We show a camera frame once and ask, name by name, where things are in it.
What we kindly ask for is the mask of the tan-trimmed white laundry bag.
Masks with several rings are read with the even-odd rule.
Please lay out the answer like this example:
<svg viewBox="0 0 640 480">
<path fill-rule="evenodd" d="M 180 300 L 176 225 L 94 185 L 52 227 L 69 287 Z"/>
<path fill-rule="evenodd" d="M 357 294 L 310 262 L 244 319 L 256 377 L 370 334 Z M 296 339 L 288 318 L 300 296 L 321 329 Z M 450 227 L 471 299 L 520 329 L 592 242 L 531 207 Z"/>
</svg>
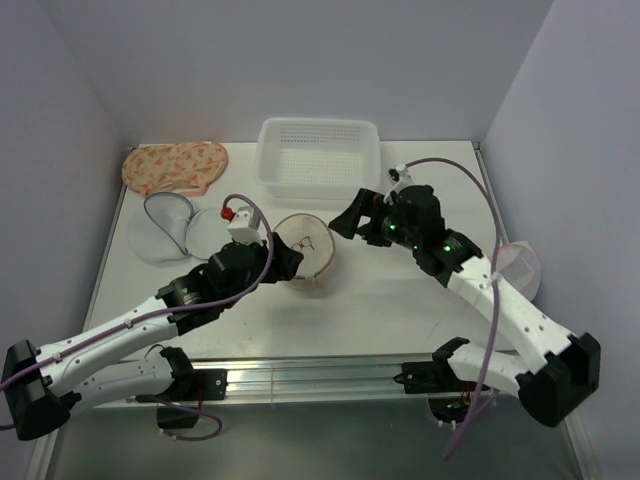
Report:
<svg viewBox="0 0 640 480">
<path fill-rule="evenodd" d="M 335 264 L 336 243 L 322 219 L 308 213 L 295 213 L 281 220 L 274 232 L 291 250 L 303 255 L 297 273 L 286 286 L 311 290 L 327 282 Z"/>
</svg>

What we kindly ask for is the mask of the white plastic laundry basket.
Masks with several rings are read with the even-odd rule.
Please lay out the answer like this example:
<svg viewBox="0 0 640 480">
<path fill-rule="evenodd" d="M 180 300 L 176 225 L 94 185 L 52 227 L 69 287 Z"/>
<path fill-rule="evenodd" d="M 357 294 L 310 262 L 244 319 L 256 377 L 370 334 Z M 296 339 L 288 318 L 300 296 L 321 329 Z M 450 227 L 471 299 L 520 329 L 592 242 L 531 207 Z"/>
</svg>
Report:
<svg viewBox="0 0 640 480">
<path fill-rule="evenodd" d="M 255 177 L 276 198 L 350 200 L 361 188 L 376 190 L 381 174 L 371 122 L 272 117 L 261 127 Z"/>
</svg>

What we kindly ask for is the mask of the pink-trimmed white laundry bag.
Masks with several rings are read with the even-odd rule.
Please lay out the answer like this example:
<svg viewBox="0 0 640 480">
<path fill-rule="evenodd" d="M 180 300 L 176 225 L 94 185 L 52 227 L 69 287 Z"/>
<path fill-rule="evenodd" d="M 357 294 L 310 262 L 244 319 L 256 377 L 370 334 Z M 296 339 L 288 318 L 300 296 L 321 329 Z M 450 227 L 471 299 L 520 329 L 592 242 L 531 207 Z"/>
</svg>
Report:
<svg viewBox="0 0 640 480">
<path fill-rule="evenodd" d="M 497 253 L 497 271 L 529 301 L 533 301 L 541 284 L 541 263 L 526 241 L 502 245 Z"/>
</svg>

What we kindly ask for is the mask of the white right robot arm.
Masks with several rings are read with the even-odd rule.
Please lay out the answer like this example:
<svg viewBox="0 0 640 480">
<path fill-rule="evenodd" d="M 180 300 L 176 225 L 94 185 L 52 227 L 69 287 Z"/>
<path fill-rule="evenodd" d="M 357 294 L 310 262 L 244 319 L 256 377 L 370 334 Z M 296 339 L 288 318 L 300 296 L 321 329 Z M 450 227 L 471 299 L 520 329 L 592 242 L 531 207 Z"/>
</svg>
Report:
<svg viewBox="0 0 640 480">
<path fill-rule="evenodd" d="M 429 362 L 406 362 L 395 382 L 406 393 L 454 391 L 475 383 L 512 395 L 529 415 L 557 426 L 599 386 L 601 347 L 554 322 L 507 280 L 468 237 L 445 225 L 432 187 L 409 186 L 385 200 L 361 189 L 351 205 L 330 221 L 338 235 L 367 244 L 409 249 L 418 267 L 474 307 L 514 347 L 493 352 L 456 337 Z"/>
</svg>

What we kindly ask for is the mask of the grey-trimmed white laundry bag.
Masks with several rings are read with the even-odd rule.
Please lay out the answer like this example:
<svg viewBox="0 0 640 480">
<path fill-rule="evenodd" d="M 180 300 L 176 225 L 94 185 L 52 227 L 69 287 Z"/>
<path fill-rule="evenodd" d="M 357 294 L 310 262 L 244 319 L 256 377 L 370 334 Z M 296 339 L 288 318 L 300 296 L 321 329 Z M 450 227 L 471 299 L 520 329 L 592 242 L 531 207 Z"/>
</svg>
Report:
<svg viewBox="0 0 640 480">
<path fill-rule="evenodd" d="M 148 264 L 194 258 L 206 261 L 231 241 L 217 208 L 198 208 L 170 192 L 147 197 L 127 227 L 134 254 Z"/>
</svg>

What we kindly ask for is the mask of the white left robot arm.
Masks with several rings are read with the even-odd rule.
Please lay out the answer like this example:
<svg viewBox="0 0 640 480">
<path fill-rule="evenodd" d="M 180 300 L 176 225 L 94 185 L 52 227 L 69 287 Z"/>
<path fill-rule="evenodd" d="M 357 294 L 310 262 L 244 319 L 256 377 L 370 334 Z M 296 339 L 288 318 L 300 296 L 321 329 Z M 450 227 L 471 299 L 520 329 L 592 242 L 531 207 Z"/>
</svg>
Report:
<svg viewBox="0 0 640 480">
<path fill-rule="evenodd" d="M 137 362 L 127 356 L 217 320 L 261 283 L 289 281 L 302 253 L 279 237 L 232 242 L 133 310 L 95 329 L 41 347 L 24 340 L 6 355 L 1 390 L 21 441 L 45 436 L 72 416 L 126 397 L 181 401 L 196 388 L 186 353 L 166 347 Z"/>
</svg>

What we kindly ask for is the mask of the floral orange laundry bag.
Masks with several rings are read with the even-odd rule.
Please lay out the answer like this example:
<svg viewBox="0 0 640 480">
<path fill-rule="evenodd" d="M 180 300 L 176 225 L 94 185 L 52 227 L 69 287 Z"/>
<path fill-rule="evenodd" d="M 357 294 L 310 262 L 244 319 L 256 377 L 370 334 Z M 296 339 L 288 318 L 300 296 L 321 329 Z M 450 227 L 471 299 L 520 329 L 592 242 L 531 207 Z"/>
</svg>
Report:
<svg viewBox="0 0 640 480">
<path fill-rule="evenodd" d="M 199 197 L 225 172 L 228 163 L 226 148 L 217 142 L 147 145 L 128 154 L 121 177 L 127 188 L 144 198 L 156 193 Z"/>
</svg>

